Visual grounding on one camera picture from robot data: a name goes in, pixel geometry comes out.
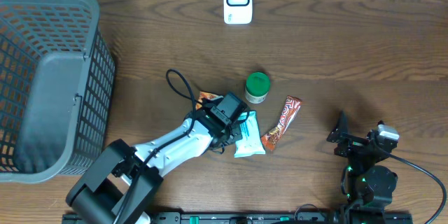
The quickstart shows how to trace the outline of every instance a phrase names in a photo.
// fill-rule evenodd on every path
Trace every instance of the green connector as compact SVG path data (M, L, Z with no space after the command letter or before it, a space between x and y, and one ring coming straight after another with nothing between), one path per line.
M190 224L199 224L199 217L191 216L190 217Z

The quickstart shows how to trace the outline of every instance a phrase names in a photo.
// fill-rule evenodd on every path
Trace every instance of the gray plastic basket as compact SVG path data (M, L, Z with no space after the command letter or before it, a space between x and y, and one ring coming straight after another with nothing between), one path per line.
M82 174L101 153L115 63L96 0L0 0L0 182Z

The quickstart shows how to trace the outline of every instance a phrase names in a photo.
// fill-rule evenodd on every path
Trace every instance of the wooden table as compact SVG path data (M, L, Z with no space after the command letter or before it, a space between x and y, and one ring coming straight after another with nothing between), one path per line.
M165 81L172 67L195 93L240 96L251 72L267 72L272 89L252 106L262 134L277 124L286 95L304 100L273 153L235 159L233 146L206 153L168 174L154 205L293 211L345 203L346 160L326 142L342 109L359 136L380 119L396 127L393 153L448 184L448 0L254 0L253 21L241 26L224 23L223 0L98 1L118 65L107 144L143 143L180 125L190 106ZM395 160L382 164L399 177L387 209L423 223L440 204L438 185ZM0 222L60 223L77 180L0 185ZM436 223L447 222L445 210Z

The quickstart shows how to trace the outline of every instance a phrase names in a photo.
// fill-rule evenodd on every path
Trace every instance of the blue and white packet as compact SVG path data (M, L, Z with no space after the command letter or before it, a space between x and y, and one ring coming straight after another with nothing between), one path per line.
M256 111L242 113L238 120L245 120L247 113L249 113L247 120L239 126L243 139L235 142L237 146L235 158L248 157L254 154L266 154L260 140Z

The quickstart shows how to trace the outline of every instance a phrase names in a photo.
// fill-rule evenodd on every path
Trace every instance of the small container with green lid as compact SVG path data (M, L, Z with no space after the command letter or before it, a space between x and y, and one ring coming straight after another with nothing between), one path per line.
M249 102L259 104L266 99L270 87L269 77L264 73L255 72L247 78L244 94Z

